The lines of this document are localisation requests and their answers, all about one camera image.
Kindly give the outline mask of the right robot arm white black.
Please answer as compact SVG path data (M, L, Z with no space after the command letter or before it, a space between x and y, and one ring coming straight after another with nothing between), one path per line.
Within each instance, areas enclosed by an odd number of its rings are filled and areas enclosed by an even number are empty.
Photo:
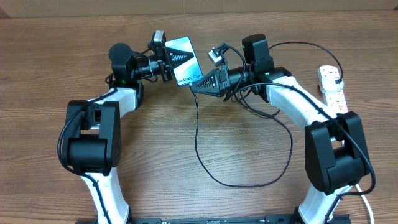
M190 87L193 94L228 100L248 90L283 111L305 133L305 170L311 186L291 215L267 215L266 222L349 223L335 215L345 196L366 175L374 175L360 117L337 112L304 90L285 68L276 67L264 34L247 36L243 66L229 68L222 44L209 52L215 69Z

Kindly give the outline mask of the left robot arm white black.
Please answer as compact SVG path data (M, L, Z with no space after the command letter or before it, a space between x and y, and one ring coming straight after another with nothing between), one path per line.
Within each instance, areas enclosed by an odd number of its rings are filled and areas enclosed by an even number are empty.
M61 165L80 176L88 186L98 217L96 223L132 223L130 206L123 197L117 166L121 160L121 118L144 101L143 80L178 85L189 81L177 67L197 62L187 37L149 44L152 54L133 51L128 44L114 44L108 53L112 73L105 81L107 93L90 100L72 100L57 143Z

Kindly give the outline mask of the blue Samsung Galaxy smartphone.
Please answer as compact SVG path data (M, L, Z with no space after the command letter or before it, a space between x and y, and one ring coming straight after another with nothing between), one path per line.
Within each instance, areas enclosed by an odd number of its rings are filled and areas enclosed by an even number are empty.
M165 48L178 86L190 85L203 78L196 53L188 36L166 41Z

